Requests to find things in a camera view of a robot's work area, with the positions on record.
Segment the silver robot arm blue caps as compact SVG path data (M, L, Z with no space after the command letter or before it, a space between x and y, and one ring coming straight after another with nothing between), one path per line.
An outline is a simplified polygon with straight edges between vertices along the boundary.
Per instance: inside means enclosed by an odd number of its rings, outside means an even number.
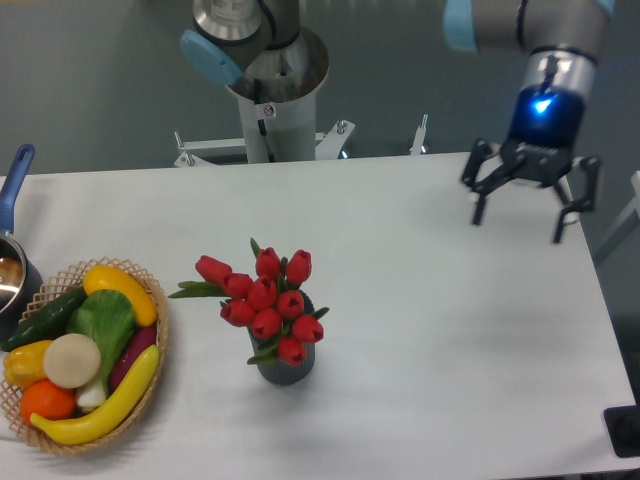
M551 188L561 202L553 236L560 243L570 214L596 206L602 162L576 157L574 145L613 17L612 1L449 1L443 27L462 51L514 46L528 63L503 143L477 139L461 174L476 195L472 224L488 196L525 180Z

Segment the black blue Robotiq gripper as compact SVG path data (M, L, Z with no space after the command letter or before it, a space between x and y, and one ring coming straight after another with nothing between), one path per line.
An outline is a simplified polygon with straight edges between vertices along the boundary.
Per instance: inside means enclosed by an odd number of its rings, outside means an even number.
M580 157L574 163L585 175L583 195L570 199L558 181L572 168L572 151L585 110L583 98L569 90L536 86L523 89L517 99L506 140L502 145L484 138L471 147L460 181L475 195L471 224L480 226L488 196L512 180L552 186L561 202L554 244L560 244L570 214L593 212L601 185L601 159ZM499 165L479 179L482 165L498 159Z

